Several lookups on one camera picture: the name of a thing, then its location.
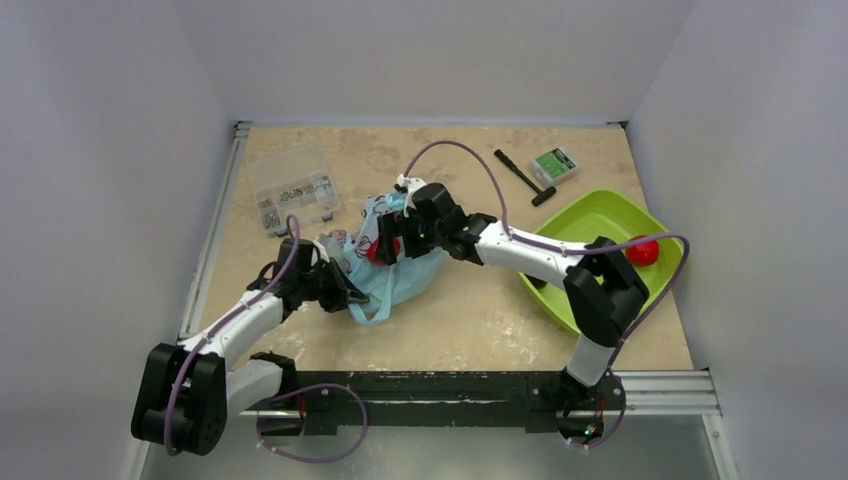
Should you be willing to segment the blue plastic bag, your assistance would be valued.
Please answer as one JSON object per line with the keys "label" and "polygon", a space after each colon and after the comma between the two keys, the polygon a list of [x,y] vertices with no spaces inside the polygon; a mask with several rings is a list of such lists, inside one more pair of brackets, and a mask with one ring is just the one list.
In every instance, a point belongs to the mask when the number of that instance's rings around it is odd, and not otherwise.
{"label": "blue plastic bag", "polygon": [[424,292],[439,272],[447,254],[440,248],[418,258],[406,255],[400,246],[397,261],[385,265],[376,259],[378,218],[399,213],[406,204],[405,193],[392,192],[371,197],[363,209],[363,223],[356,232],[332,230],[315,239],[323,259],[335,260],[345,278],[366,302],[349,302],[347,309],[355,322],[376,326],[386,321],[393,306]]}

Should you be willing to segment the dark red fake fruit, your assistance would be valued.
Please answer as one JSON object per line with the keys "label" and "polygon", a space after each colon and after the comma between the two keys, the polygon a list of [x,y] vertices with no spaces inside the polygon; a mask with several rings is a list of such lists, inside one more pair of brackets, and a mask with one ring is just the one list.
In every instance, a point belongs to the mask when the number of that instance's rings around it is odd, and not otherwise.
{"label": "dark red fake fruit", "polygon": [[545,288],[545,287],[548,285],[548,283],[547,283],[546,281],[544,281],[544,280],[542,280],[542,279],[539,279],[539,278],[536,278],[536,277],[528,276],[528,277],[527,277],[527,280],[529,281],[529,283],[530,283],[530,284],[531,284],[531,285],[532,285],[535,289],[538,289],[538,290],[540,290],[540,289],[542,289],[542,288]]}

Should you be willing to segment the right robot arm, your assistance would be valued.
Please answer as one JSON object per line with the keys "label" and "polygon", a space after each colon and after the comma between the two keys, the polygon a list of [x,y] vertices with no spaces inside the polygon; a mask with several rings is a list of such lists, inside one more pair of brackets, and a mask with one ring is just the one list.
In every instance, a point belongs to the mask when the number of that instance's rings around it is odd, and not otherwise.
{"label": "right robot arm", "polygon": [[562,290],[580,335],[561,392],[576,407],[599,396],[600,380],[650,296],[611,240],[556,242],[512,229],[492,215],[465,213],[440,183],[408,188],[403,209],[378,216],[377,231],[375,256],[386,265],[400,255],[441,249],[456,260],[507,268]]}

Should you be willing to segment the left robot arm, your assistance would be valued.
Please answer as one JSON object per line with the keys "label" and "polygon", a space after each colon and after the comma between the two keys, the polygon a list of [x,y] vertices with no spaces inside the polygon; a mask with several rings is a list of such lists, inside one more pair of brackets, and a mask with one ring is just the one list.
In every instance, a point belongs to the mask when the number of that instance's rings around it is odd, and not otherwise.
{"label": "left robot arm", "polygon": [[255,406],[292,406],[304,415],[309,390],[301,386],[293,359],[259,352],[238,369],[233,362],[305,303],[333,313],[366,300],[315,243],[282,241],[277,259],[260,269],[222,317],[189,338],[150,351],[130,422],[132,436],[162,445],[171,455],[203,456],[218,444],[232,416]]}

